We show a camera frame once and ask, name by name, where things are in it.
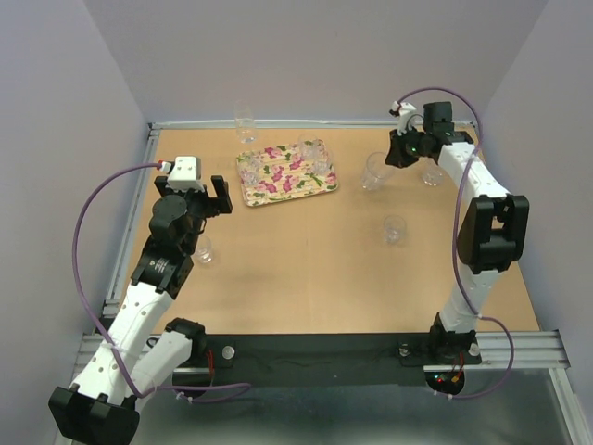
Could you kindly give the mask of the small clear glass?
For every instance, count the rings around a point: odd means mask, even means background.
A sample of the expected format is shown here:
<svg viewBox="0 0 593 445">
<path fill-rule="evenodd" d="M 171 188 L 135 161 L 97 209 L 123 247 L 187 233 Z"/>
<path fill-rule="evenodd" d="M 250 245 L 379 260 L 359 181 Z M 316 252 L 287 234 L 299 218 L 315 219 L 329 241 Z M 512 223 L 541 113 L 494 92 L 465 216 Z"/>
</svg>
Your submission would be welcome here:
<svg viewBox="0 0 593 445">
<path fill-rule="evenodd" d="M 259 157 L 259 155 L 256 154 L 251 154 L 248 158 L 249 160 L 249 164 L 254 168 L 254 169 L 259 169 L 262 165 L 262 161 L 261 158 Z"/>
</svg>

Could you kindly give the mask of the tall clear glass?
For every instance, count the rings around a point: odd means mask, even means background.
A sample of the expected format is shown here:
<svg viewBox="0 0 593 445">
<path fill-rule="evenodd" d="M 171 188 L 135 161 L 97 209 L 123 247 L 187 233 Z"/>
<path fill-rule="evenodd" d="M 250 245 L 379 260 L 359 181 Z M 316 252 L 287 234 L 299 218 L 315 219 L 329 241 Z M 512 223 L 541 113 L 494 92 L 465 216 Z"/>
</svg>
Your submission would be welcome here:
<svg viewBox="0 0 593 445">
<path fill-rule="evenodd" d="M 257 126 L 251 107 L 242 100 L 234 104 L 234 124 L 236 135 L 241 143 L 248 144 L 257 140 Z"/>
</svg>

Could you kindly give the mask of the clear faceted glass tumbler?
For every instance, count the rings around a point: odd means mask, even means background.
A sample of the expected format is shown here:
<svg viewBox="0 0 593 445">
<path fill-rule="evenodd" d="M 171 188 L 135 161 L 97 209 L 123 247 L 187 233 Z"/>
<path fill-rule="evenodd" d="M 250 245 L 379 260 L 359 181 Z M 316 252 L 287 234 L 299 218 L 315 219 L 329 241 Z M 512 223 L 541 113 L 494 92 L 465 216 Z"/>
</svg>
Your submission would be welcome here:
<svg viewBox="0 0 593 445">
<path fill-rule="evenodd" d="M 323 150 L 323 141 L 312 133 L 303 133 L 298 137 L 297 148 L 304 160 L 316 159 Z"/>
</svg>

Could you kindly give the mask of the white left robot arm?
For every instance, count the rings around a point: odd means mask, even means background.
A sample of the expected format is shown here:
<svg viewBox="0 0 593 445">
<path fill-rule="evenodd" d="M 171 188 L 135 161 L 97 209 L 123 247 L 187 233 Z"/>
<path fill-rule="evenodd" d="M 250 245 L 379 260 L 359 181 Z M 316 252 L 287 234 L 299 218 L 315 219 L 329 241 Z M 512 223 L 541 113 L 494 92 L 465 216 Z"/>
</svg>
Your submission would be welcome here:
<svg viewBox="0 0 593 445">
<path fill-rule="evenodd" d="M 157 321 L 172 305 L 193 269 L 192 256 L 209 218 L 233 209 L 227 182 L 211 178 L 210 196 L 199 180 L 159 176 L 149 236 L 110 327 L 98 324 L 102 341 L 66 388 L 57 387 L 48 407 L 60 434 L 81 444 L 129 444 L 145 404 L 180 364 L 206 354 L 203 325 L 175 319 L 162 339 L 144 351 Z"/>
</svg>

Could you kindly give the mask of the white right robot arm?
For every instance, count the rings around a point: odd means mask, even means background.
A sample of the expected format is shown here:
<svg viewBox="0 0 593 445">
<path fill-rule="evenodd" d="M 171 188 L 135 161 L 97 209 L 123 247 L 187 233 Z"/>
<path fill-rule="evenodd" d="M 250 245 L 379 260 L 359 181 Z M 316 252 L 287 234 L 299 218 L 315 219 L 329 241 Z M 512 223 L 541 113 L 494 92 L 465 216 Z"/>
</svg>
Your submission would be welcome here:
<svg viewBox="0 0 593 445">
<path fill-rule="evenodd" d="M 524 251 L 529 201 L 502 186 L 478 155 L 476 143 L 452 121 L 449 102 L 423 107 L 423 127 L 411 121 L 417 110 L 407 102 L 390 109 L 397 128 L 390 133 L 388 166 L 407 168 L 431 159 L 458 187 L 452 260 L 455 285 L 427 335 L 401 344 L 407 365 L 440 364 L 475 351 L 475 328 L 492 286 Z"/>
</svg>

